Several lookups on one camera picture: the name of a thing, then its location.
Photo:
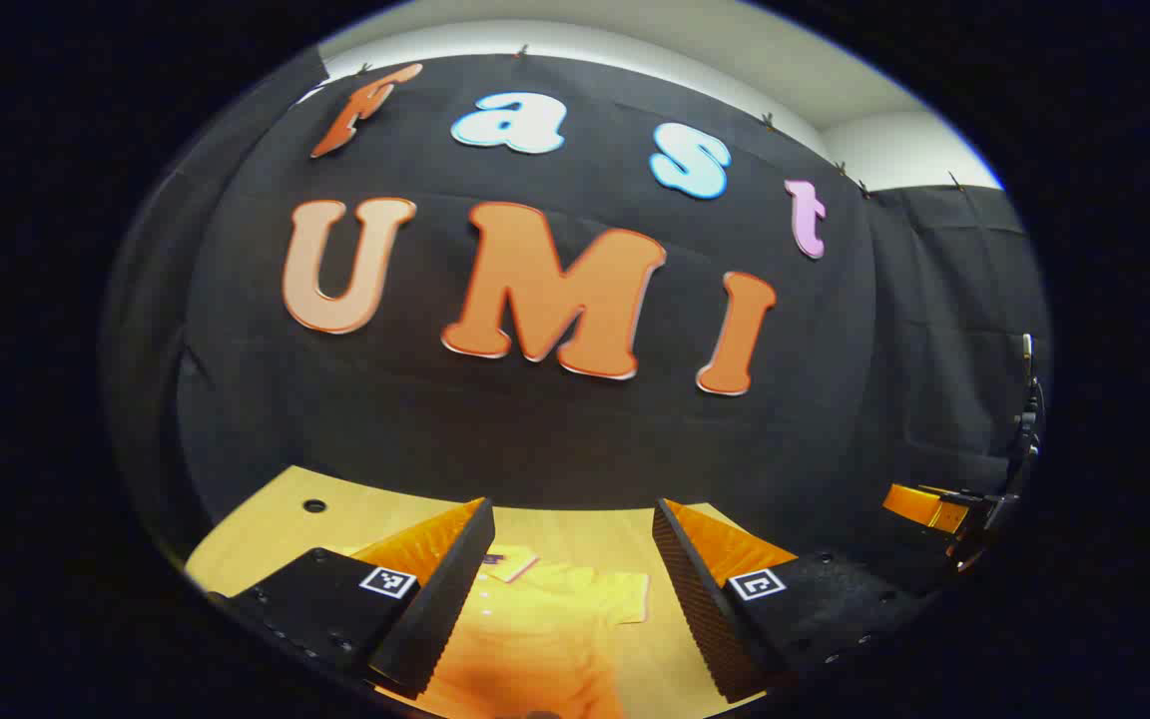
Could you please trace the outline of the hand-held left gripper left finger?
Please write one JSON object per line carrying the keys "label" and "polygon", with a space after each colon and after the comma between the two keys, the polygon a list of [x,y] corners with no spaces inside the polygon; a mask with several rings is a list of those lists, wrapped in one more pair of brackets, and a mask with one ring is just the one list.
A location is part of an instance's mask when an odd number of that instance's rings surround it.
{"label": "hand-held left gripper left finger", "polygon": [[416,699],[496,536],[488,497],[388,536],[360,556],[312,546],[212,604],[282,651],[360,687]]}

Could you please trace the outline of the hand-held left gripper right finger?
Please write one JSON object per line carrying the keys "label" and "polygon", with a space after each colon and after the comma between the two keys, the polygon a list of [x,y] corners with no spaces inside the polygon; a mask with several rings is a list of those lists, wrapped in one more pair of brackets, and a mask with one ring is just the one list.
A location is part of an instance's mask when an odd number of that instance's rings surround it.
{"label": "hand-held left gripper right finger", "polygon": [[667,497],[654,506],[652,535],[716,690],[731,704],[839,673],[930,601],[839,552],[795,554]]}

